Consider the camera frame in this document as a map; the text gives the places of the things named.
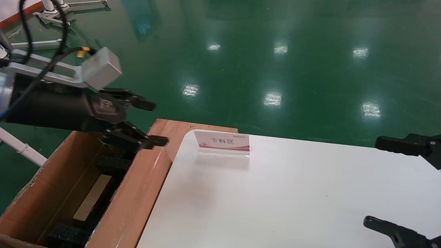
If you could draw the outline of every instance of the white table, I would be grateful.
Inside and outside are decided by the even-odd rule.
[[[441,173],[421,157],[250,135],[249,158],[185,136],[138,248],[393,248],[372,215],[441,235]]]

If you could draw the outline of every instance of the sign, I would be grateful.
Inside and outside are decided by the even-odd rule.
[[[250,151],[248,134],[195,131],[200,148]]]

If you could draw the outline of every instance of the green floor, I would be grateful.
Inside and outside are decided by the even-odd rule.
[[[69,15],[69,43],[119,56],[124,75],[111,86],[158,105],[129,111],[142,130],[165,118],[365,147],[379,135],[441,133],[439,0],[108,4],[111,11]],[[61,35],[35,18],[29,25],[36,41]],[[45,156],[69,134],[0,126]],[[37,167],[6,145],[0,157],[2,212]]]

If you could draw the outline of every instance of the black cable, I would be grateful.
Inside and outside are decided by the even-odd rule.
[[[54,59],[56,56],[62,54],[64,51],[64,48],[66,47],[68,26],[67,26],[66,13],[64,13],[63,8],[60,6],[60,4],[56,0],[50,0],[50,1],[54,4],[55,8],[59,12],[60,17],[61,17],[61,21],[63,22],[63,36],[61,38],[61,42],[60,42],[60,45],[58,46],[57,51],[55,52],[54,56],[52,57]],[[26,0],[20,0],[20,2],[19,2],[19,14],[20,14],[20,20],[22,21],[23,29],[26,34],[26,38],[27,38],[27,42],[28,42],[28,50],[27,50],[25,57],[21,60],[21,62],[20,62],[21,64],[26,64],[29,61],[32,52],[34,51],[34,46],[32,45],[32,36],[30,34],[29,27],[26,23],[26,18],[25,18],[25,13],[24,13],[24,3],[25,2],[26,2]]]
[[[20,95],[20,97],[14,101],[14,103],[9,107],[9,109],[0,114],[0,122],[4,121],[8,118],[14,111],[17,110],[17,108],[20,106],[20,104],[23,102],[23,100],[38,86],[40,85],[41,80],[43,77],[48,73],[52,68],[55,66],[56,63],[60,62],[62,59],[64,59],[67,55],[78,52],[78,51],[85,51],[89,53],[90,55],[94,55],[97,51],[95,49],[89,49],[86,47],[75,47],[67,50],[66,52],[56,56],[51,60],[51,62],[38,74],[37,77],[35,77],[30,85],[26,88],[26,90]]]

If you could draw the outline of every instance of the cardboard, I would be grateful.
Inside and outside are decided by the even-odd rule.
[[[193,129],[237,132],[236,128],[157,119],[149,134],[169,137],[170,143],[137,154],[87,248],[136,247],[182,139]],[[56,223],[74,225],[73,216],[101,175],[96,160],[115,153],[98,137],[72,132],[66,138],[0,217],[0,245],[47,247],[47,236]]]
[[[111,178],[112,177],[108,175],[104,175],[104,174],[100,175],[100,177],[95,182],[90,192],[87,194],[83,203],[75,213],[73,217],[74,220],[78,220],[81,222],[86,221],[89,214],[92,213],[92,210],[94,209],[95,205],[100,202],[99,199],[102,193],[107,188],[107,185],[109,184]]]

